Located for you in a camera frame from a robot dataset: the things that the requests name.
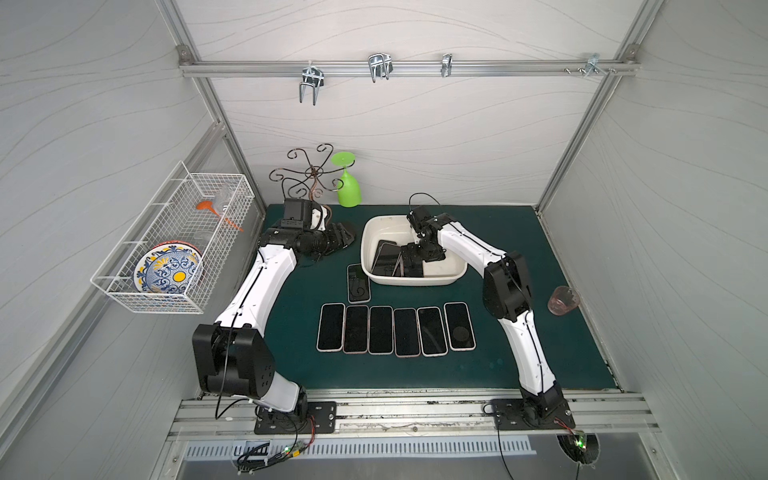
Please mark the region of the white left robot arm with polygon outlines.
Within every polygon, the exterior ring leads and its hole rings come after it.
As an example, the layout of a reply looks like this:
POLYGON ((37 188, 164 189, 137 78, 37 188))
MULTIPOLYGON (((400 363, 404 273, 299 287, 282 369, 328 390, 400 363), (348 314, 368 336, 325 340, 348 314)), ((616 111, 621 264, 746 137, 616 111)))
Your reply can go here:
POLYGON ((214 322, 198 325, 192 335, 202 392, 246 398, 265 409, 306 417, 305 390, 277 372, 264 339, 267 321, 302 256, 331 255, 355 238, 355 228, 348 222, 331 222, 320 229, 281 222, 264 232, 252 268, 233 300, 214 322))

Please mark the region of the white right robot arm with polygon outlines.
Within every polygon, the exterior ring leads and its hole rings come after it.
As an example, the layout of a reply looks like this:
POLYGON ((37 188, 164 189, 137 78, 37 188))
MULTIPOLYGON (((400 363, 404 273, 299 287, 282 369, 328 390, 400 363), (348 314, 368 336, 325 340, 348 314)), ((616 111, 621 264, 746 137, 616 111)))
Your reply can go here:
POLYGON ((423 260, 437 261, 451 252, 482 276, 484 307, 501 325, 517 365, 522 417, 534 428, 543 427, 566 401, 537 333, 525 258, 488 244, 449 214, 432 215, 421 206, 407 220, 423 260))

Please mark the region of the rose case phone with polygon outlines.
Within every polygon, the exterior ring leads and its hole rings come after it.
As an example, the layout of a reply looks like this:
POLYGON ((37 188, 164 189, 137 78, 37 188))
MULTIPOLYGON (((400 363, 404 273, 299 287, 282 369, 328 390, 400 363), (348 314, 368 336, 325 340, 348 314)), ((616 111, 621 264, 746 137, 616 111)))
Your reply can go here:
POLYGON ((368 351, 369 308, 366 305, 351 305, 346 309, 344 340, 345 354, 362 354, 368 351))

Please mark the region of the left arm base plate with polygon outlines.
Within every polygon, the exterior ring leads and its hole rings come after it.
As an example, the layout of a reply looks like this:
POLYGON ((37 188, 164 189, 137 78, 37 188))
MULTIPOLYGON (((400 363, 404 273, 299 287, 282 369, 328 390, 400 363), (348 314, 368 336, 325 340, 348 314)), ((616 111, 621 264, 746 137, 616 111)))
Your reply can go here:
POLYGON ((338 404, 333 401, 309 402, 300 413, 256 408, 256 435, 330 434, 336 430, 338 404))

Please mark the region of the light pink case phone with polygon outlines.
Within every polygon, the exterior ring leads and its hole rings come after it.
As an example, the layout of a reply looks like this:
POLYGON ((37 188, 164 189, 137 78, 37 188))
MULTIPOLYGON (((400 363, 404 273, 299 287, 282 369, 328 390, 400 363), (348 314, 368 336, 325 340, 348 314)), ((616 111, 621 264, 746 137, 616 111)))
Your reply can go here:
POLYGON ((343 347, 346 306, 328 303, 321 307, 316 348, 320 352, 337 352, 343 347))

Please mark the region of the mint green case phone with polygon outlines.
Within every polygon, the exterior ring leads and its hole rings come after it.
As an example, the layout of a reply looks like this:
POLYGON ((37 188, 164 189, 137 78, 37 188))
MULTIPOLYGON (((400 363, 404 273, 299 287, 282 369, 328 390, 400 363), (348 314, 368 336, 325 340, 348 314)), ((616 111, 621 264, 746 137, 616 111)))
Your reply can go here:
POLYGON ((369 311, 368 352, 372 355, 390 355, 394 352, 394 309, 391 306, 373 306, 369 311))

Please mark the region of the dark pink case phone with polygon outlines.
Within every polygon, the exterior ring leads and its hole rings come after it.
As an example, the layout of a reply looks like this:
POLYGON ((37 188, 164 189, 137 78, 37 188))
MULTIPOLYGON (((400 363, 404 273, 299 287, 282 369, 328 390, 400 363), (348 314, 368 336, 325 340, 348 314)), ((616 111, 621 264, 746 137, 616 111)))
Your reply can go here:
POLYGON ((443 307, 450 349, 471 351, 476 340, 469 308, 464 302, 448 302, 443 307))

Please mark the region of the cream case phone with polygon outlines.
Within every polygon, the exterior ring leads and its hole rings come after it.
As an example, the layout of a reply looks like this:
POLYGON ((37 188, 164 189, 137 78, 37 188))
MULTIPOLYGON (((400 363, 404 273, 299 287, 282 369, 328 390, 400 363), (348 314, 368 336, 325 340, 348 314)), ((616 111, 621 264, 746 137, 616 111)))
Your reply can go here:
POLYGON ((423 355, 426 357, 446 355, 448 345, 441 310, 434 306, 419 308, 417 321, 423 355))

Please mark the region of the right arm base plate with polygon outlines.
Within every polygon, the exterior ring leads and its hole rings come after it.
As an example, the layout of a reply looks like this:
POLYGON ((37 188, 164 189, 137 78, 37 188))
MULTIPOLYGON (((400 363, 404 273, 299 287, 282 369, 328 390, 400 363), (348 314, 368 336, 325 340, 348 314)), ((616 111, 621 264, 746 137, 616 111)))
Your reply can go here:
POLYGON ((492 399, 490 416, 499 431, 576 430, 576 422, 568 402, 563 399, 541 413, 527 399, 492 399))

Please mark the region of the pale green case phone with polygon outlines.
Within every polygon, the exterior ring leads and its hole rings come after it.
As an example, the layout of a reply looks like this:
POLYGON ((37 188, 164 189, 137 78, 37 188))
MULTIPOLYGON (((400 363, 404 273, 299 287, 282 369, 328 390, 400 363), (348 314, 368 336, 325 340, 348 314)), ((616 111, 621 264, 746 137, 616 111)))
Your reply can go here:
POLYGON ((364 304, 371 300, 370 279, 361 264, 347 266, 347 300, 350 304, 364 304))

